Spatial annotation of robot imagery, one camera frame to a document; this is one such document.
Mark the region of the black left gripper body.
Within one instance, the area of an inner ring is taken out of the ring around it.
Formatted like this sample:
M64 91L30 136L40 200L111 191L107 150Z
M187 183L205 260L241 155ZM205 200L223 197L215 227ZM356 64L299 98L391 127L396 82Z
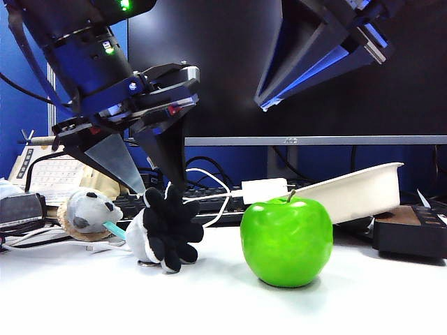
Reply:
M92 135L120 133L145 115L149 124L168 124L198 101L200 70L169 63L131 72L126 61L69 61L60 65L64 87L73 97L75 116L57 124L54 146L70 132L87 128Z

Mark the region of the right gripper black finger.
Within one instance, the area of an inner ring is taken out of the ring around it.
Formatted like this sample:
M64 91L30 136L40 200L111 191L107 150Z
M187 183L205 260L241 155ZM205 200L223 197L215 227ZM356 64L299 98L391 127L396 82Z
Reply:
M287 75L285 80L273 86L266 97L258 97L258 105L266 112L273 105L305 89L370 64L371 55L363 46L357 46L352 52L337 46L310 68Z
M282 1L281 25L254 100L281 102L326 81L346 57L345 40L345 1Z

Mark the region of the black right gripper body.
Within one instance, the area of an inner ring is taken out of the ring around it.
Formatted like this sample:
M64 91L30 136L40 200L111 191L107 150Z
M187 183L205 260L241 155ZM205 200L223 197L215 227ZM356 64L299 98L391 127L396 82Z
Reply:
M382 64L390 49L376 26L390 19L406 1L308 1L316 28L307 41L308 66Z

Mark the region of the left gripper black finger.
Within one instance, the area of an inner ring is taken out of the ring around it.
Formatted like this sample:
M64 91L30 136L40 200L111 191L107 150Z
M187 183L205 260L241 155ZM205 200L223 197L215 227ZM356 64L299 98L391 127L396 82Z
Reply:
M184 117L168 116L165 110L145 113L134 123L134 139L151 162L179 190L186 188Z
M64 152L127 187L143 193L145 185L119 134L64 138Z

